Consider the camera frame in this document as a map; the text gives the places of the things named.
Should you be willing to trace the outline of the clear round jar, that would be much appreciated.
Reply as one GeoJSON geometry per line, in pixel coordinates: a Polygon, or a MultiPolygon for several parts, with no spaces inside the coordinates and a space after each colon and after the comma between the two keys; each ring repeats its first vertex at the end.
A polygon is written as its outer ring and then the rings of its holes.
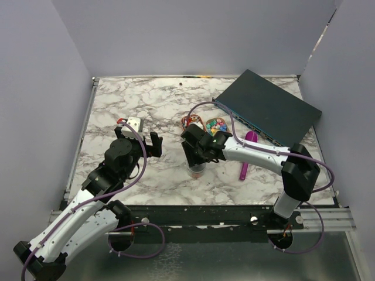
{"type": "Polygon", "coordinates": [[[206,170],[206,164],[202,163],[200,165],[194,165],[192,167],[187,167],[188,175],[194,179],[198,179],[204,175],[206,170]]]}

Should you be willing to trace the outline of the beige star candy tray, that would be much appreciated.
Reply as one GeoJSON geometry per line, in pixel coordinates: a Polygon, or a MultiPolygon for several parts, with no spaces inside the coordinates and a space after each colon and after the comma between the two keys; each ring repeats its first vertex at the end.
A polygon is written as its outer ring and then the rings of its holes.
{"type": "Polygon", "coordinates": [[[217,132],[230,132],[229,127],[223,118],[212,118],[205,123],[206,131],[214,136],[217,132]]]}

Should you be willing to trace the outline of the orange lollipop tray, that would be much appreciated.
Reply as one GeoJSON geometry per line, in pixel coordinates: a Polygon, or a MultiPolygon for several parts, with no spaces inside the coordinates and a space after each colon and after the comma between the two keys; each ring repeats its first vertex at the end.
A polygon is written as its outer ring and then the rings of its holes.
{"type": "Polygon", "coordinates": [[[184,131],[188,127],[188,125],[192,124],[192,122],[197,122],[197,121],[201,122],[204,125],[202,118],[197,114],[190,114],[189,116],[184,116],[180,120],[180,125],[182,127],[182,130],[184,131]]]}

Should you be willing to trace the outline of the purple plastic scoop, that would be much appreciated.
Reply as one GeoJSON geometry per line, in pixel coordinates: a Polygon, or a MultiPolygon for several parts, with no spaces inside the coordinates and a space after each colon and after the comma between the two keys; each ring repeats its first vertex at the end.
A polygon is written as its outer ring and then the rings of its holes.
{"type": "MultiPolygon", "coordinates": [[[[255,132],[249,131],[246,134],[245,140],[250,141],[250,142],[258,142],[258,136],[255,132]]],[[[239,180],[244,181],[246,179],[247,171],[248,171],[248,158],[245,159],[244,162],[242,162],[242,167],[239,175],[239,180]]]]}

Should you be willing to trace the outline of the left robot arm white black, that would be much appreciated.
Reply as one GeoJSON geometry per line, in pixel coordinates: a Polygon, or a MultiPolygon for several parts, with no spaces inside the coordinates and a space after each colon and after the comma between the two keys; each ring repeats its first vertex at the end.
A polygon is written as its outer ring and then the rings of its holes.
{"type": "Polygon", "coordinates": [[[162,137],[151,132],[147,145],[139,126],[122,124],[104,153],[104,160],[90,172],[69,205],[38,236],[18,242],[13,251],[23,264],[21,280],[30,273],[35,280],[58,280],[67,265],[108,231],[132,225],[131,212],[112,197],[127,189],[139,160],[160,157],[162,137]]]}

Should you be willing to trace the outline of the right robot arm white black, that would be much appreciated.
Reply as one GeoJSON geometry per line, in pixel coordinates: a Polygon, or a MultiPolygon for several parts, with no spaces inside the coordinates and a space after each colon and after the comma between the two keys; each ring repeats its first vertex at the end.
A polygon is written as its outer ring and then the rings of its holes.
{"type": "Polygon", "coordinates": [[[204,163],[237,161],[267,169],[282,177],[283,192],[276,200],[269,222],[276,229],[289,224],[291,215],[300,203],[309,201],[320,168],[307,149],[273,147],[239,139],[229,132],[213,136],[195,124],[182,132],[182,147],[190,168],[204,163]]]}

